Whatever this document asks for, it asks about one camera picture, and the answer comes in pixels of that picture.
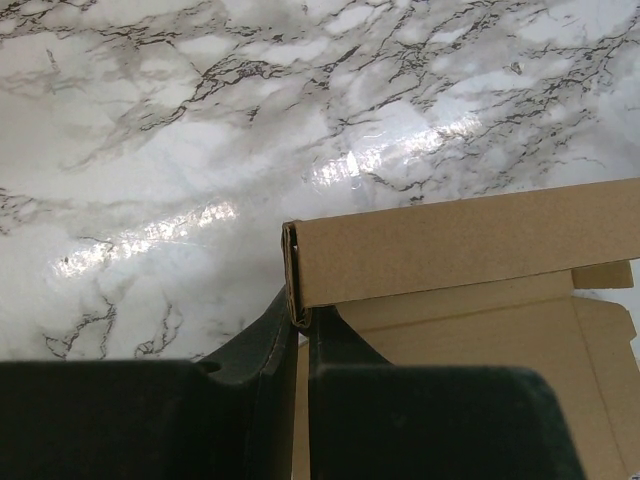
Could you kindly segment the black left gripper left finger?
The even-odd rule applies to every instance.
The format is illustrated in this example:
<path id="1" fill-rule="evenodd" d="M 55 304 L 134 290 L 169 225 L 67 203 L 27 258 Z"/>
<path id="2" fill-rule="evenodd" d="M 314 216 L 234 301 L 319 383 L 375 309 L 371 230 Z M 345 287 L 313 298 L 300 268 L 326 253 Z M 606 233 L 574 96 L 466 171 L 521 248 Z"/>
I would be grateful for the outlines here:
<path id="1" fill-rule="evenodd" d="M 5 479 L 287 479 L 298 334 L 277 295 L 200 361 L 1 366 Z"/>

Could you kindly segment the brown cardboard box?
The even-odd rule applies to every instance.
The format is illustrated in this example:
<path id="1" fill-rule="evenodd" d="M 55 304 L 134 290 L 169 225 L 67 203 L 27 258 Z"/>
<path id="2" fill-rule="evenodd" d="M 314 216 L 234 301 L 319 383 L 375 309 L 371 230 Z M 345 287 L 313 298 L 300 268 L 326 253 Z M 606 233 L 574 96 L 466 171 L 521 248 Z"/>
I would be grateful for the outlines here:
<path id="1" fill-rule="evenodd" d="M 323 307 L 406 365 L 512 365 L 555 390 L 591 479 L 639 469 L 635 179 L 286 223 L 288 304 Z"/>

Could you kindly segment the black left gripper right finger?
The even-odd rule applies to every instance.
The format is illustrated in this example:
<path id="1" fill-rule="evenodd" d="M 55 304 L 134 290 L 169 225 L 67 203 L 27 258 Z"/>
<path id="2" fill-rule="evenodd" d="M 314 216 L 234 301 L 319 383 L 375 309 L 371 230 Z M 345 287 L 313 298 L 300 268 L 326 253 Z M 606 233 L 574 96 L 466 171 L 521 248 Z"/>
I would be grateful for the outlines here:
<path id="1" fill-rule="evenodd" d="M 314 479 L 581 479 L 559 403 L 526 368 L 397 366 L 333 307 L 309 331 Z"/>

